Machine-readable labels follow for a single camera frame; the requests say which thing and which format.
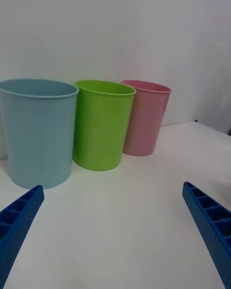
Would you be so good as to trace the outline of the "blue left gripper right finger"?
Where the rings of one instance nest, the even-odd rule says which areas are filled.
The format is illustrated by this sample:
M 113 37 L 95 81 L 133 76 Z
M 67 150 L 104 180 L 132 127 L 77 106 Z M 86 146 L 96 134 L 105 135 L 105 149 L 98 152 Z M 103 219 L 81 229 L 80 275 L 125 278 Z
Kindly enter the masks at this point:
M 231 288 L 231 212 L 190 182 L 182 197 L 226 289 Z

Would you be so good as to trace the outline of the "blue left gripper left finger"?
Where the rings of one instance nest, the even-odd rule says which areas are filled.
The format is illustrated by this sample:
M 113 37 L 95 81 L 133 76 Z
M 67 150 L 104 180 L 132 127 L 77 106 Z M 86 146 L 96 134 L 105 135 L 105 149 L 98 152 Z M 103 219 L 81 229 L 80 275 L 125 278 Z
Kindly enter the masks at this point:
M 43 187 L 37 185 L 0 212 L 1 289 L 43 201 Z

